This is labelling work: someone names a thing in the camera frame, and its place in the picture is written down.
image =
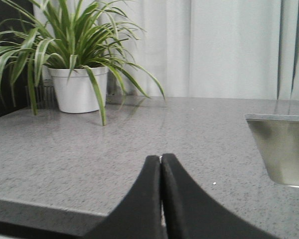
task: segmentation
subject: plant leaf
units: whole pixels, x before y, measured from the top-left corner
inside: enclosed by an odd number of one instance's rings
[[[106,113],[105,113],[105,107],[104,107],[102,93],[101,93],[99,84],[98,84],[97,80],[95,79],[91,68],[89,66],[82,66],[82,67],[86,69],[86,72],[88,73],[89,78],[91,80],[91,83],[92,83],[92,86],[93,86],[93,89],[94,89],[94,92],[96,95],[96,99],[97,99],[97,101],[99,103],[99,107],[100,107],[102,125],[105,126],[106,125]]]

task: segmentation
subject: white curtain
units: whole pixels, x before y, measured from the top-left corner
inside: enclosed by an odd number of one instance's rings
[[[167,96],[299,100],[299,0],[119,4],[146,30],[127,48]],[[149,77],[133,74],[159,96]]]

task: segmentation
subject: white flower pot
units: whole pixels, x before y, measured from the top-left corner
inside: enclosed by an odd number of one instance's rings
[[[59,109],[66,113],[87,113],[100,109],[88,73],[85,69],[75,69],[69,76],[69,69],[50,69]],[[100,86],[105,105],[107,67],[92,68]]]

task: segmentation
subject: plant pot rim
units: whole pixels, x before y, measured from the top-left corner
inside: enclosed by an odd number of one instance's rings
[[[55,77],[68,77],[69,76],[69,72],[70,69],[55,69],[55,68],[48,68],[49,73],[51,76],[55,76]],[[92,72],[94,75],[103,75],[103,74],[107,74],[109,71],[109,68],[106,66],[102,66],[102,67],[94,67],[91,68]],[[82,68],[77,68],[74,69],[71,72],[71,77],[85,77],[88,76],[88,73],[86,72],[85,69]]]

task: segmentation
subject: gray countertop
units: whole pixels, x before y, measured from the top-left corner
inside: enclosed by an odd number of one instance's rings
[[[0,220],[81,235],[120,202],[147,155],[171,152],[228,210],[299,239],[299,188],[269,179],[244,118],[299,115],[299,101],[120,102],[108,101],[106,127],[96,112],[45,109],[35,117],[24,109],[1,117]]]

